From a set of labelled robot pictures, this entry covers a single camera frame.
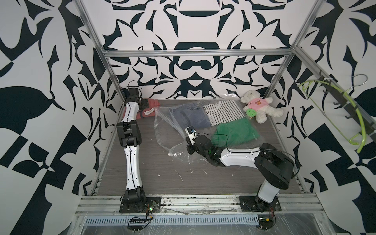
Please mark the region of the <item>red tank top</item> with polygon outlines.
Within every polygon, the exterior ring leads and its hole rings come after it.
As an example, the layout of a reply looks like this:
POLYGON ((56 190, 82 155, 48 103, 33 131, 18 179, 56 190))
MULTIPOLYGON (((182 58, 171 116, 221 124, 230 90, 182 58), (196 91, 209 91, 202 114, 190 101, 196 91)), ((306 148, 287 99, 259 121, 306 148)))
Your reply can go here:
POLYGON ((125 104, 123 121, 131 121, 155 116, 155 110, 160 106, 156 99, 140 99, 125 104))

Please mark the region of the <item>blue tank top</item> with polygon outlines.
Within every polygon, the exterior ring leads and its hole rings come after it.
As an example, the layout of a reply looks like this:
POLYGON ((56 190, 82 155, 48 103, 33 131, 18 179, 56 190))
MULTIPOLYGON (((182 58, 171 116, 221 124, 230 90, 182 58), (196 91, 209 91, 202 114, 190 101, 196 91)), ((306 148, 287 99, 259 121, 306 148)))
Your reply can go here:
POLYGON ((183 104, 169 108, 169 113, 174 122, 176 122, 182 130, 187 127, 195 129, 205 129, 211 127, 211 122, 206 114, 203 105, 200 104, 183 104))

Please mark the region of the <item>clear plastic vacuum bag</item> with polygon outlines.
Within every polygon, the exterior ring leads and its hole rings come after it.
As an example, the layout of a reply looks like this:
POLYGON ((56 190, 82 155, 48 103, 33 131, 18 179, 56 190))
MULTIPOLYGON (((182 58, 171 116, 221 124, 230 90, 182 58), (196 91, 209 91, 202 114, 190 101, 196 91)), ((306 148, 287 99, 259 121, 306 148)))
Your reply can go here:
MULTIPOLYGON (((167 152, 168 155, 174 159, 178 159, 183 163, 197 163, 204 161, 204 157, 200 156, 197 153, 189 154, 187 151, 187 141, 186 137, 187 134, 185 130, 182 130, 179 125, 173 121, 170 113, 169 113, 169 108, 172 108, 174 106, 180 106, 183 104, 200 104, 200 105, 206 105, 206 104, 211 104, 211 103, 217 103, 220 100, 225 100, 225 99, 214 99, 214 100, 199 100, 199 101, 187 101, 183 102, 181 100, 177 102, 173 102, 171 104, 164 104, 155 110, 156 116, 155 116, 155 121, 154 121, 154 130, 155 130, 155 135, 156 135, 156 140, 158 144, 164 148, 167 152)), ((240 109, 244 112, 243 110, 243 104, 240 102, 238 99, 234 99, 238 105, 240 106, 240 109)), ((252 124, 255 126, 256 130, 260 134, 260 138, 241 144, 239 146, 235 147, 225 147, 227 149, 232 149, 232 150, 248 150, 248 149, 253 149, 257 147, 261 147, 261 145, 265 142, 265 138, 261 135, 261 132, 257 129, 256 123, 252 120, 250 120, 252 124)), ((212 135, 215 133, 217 126, 212 126, 209 128, 205 129, 195 129, 196 134, 203 134, 205 135, 208 139, 212 140, 212 135)))

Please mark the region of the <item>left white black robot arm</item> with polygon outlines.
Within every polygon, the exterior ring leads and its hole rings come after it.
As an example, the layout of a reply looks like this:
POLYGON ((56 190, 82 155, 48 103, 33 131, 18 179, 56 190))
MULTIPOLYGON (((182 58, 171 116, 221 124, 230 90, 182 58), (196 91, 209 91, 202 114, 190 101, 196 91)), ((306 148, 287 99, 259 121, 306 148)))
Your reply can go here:
POLYGON ((146 195, 141 179, 139 152, 142 143, 141 132, 137 123, 137 114, 142 105, 142 93, 138 87, 125 89, 125 112, 122 120, 117 123, 119 143, 126 156, 126 190, 122 196, 123 206, 140 206, 145 204, 146 195))

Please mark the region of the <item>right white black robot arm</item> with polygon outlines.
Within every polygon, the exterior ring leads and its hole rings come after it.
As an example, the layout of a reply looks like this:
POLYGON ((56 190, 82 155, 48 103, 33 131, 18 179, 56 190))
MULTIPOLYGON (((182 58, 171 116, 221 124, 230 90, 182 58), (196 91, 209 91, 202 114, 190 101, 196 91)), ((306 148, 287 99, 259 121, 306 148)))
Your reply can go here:
POLYGON ((245 166, 259 170, 264 182, 258 189, 252 204, 244 199, 242 204, 252 212, 264 212, 272 209, 277 194, 287 190, 296 167, 291 155, 274 146, 264 143, 261 147, 248 150, 232 150, 215 146, 205 135, 188 134, 186 137, 189 154, 197 153, 214 166, 245 166))

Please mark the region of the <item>black white striped shirt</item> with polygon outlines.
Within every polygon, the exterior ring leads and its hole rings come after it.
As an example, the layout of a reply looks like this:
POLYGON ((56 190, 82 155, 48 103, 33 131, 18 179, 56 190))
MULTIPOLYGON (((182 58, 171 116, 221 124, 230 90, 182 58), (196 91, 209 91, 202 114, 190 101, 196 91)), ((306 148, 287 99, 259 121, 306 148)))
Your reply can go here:
POLYGON ((235 100, 220 100, 203 106, 212 126, 245 118, 244 112, 235 100))

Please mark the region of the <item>green folded garment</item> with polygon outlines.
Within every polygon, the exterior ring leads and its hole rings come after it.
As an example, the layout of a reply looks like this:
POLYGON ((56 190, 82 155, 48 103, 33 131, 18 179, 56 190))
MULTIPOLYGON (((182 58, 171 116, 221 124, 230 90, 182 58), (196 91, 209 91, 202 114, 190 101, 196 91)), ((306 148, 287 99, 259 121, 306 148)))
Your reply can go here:
POLYGON ((217 147, 235 147, 260 138, 252 122, 247 118, 221 123, 211 136, 212 143, 217 147))

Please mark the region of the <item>white teddy bear pink shirt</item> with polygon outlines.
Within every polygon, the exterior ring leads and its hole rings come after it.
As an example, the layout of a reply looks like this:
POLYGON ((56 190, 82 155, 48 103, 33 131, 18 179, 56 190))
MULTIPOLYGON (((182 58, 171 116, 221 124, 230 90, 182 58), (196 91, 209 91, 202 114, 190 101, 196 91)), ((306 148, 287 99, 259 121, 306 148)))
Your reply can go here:
POLYGON ((243 110, 247 117, 255 118, 259 124, 267 121, 267 116, 279 118, 284 114, 282 108, 274 108, 270 104, 273 98, 262 98, 261 94, 256 90, 247 91, 240 99, 245 104, 243 110))

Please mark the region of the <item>green clothes hanger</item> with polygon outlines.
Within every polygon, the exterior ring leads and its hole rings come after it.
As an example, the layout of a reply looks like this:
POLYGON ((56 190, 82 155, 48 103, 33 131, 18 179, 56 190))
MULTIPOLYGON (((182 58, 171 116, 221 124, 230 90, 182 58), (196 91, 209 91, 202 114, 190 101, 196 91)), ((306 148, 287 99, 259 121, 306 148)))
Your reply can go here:
POLYGON ((363 118, 360 107, 356 104, 355 100, 351 98, 348 92, 333 81, 332 79, 325 80, 308 80, 302 82, 298 85, 299 88, 305 93, 306 97, 319 109, 321 114, 330 122, 330 124, 338 131, 338 133, 351 145, 357 146, 357 153, 361 153, 366 146, 367 132, 366 124, 363 118), (358 122, 360 130, 354 134, 352 137, 347 137, 343 131, 334 123, 333 120, 326 114, 323 106, 316 103, 316 101, 311 97, 313 95, 313 90, 310 88, 312 84, 317 84, 319 86, 324 86, 324 93, 330 93, 333 98, 335 98, 334 105, 339 106, 346 110, 348 115, 347 118, 352 118, 358 122))

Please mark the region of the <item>aluminium frame crossbar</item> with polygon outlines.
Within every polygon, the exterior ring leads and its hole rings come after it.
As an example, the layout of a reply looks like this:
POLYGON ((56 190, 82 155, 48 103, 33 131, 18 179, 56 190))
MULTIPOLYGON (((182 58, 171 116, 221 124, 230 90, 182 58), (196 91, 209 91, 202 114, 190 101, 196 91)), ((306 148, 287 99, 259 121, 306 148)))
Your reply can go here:
POLYGON ((223 50, 145 50, 108 51, 105 57, 170 57, 170 56, 251 56, 251 55, 289 55, 291 49, 223 49, 223 50))

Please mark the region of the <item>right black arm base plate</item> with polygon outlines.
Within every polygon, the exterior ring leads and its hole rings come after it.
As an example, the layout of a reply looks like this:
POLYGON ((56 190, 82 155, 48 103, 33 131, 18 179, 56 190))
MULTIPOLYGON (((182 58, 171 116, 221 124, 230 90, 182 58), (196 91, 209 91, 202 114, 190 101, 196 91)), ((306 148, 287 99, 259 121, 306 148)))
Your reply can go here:
POLYGON ((243 212, 279 212, 282 210, 278 197, 271 203, 261 200, 258 196, 240 196, 240 207, 243 212))

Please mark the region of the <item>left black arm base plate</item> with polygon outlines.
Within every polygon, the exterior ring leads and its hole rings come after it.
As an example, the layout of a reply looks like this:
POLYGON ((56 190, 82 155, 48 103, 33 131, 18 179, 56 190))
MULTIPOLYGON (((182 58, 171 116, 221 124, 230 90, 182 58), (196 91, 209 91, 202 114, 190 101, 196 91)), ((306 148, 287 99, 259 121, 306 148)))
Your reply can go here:
POLYGON ((121 198, 119 213, 146 213, 150 209, 155 212, 161 207, 161 197, 146 197, 142 202, 138 197, 134 200, 121 198))

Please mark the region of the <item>black wall hook rack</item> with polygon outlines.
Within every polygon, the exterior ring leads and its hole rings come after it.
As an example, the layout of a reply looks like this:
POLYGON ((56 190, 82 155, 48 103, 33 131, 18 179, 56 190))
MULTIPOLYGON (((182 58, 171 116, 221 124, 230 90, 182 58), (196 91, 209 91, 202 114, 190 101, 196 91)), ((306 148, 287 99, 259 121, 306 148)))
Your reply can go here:
MULTIPOLYGON (((357 124, 360 125, 360 120, 357 117, 355 108, 351 105, 350 99, 346 98, 344 95, 344 92, 339 92, 336 90, 332 85, 335 85, 336 87, 340 88, 334 77, 331 75, 329 77, 325 77, 325 73, 320 70, 319 71, 319 80, 320 81, 326 81, 329 82, 329 85, 324 85, 325 91, 324 94, 331 94, 334 99, 334 105, 339 106, 340 108, 344 108, 345 111, 348 113, 345 118, 346 119, 353 119, 357 122, 357 124)), ((369 112, 367 112, 364 108, 365 105, 362 105, 359 103, 356 98, 353 98, 355 106, 359 109, 364 123, 365 123, 365 130, 366 134, 369 136, 375 135, 376 134, 376 121, 375 119, 371 116, 369 112)))

